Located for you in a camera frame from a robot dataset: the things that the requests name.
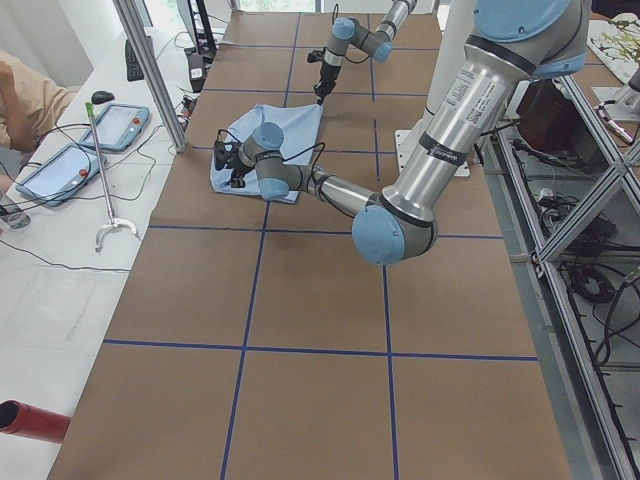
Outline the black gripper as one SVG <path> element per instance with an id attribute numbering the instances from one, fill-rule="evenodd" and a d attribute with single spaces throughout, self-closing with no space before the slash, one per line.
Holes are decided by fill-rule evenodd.
<path id="1" fill-rule="evenodd" d="M 340 66 L 331 65 L 326 61 L 322 62 L 320 81 L 314 85 L 314 94 L 319 105 L 322 105 L 326 99 L 327 93 L 325 91 L 332 91 L 335 88 L 340 71 Z"/>
<path id="2" fill-rule="evenodd" d="M 231 177 L 227 186 L 229 188 L 245 188 L 244 178 L 250 172 L 250 161 L 241 150 L 234 150 L 230 153 L 228 168 L 231 170 Z"/>

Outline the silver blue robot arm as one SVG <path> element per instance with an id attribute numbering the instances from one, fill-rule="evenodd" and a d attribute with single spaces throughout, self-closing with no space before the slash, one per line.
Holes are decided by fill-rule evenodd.
<path id="1" fill-rule="evenodd" d="M 255 173 L 267 201 L 299 191 L 332 205 L 352 218 L 355 248 L 373 264 L 424 254 L 437 238 L 437 200 L 518 84 L 583 67 L 591 15 L 587 1 L 457 1 L 452 9 L 470 18 L 463 62 L 393 184 L 373 192 L 316 165 L 289 163 L 272 122 L 244 140 L 217 141 L 214 168 L 229 170 L 235 187 Z"/>
<path id="2" fill-rule="evenodd" d="M 337 9 L 334 9 L 326 46 L 307 55 L 308 63 L 321 63 L 320 80 L 313 87 L 319 105 L 335 88 L 349 47 L 364 52 L 365 60 L 385 62 L 393 50 L 394 38 L 416 5 L 417 2 L 411 0 L 393 1 L 374 31 L 365 28 L 356 18 L 338 17 Z"/>

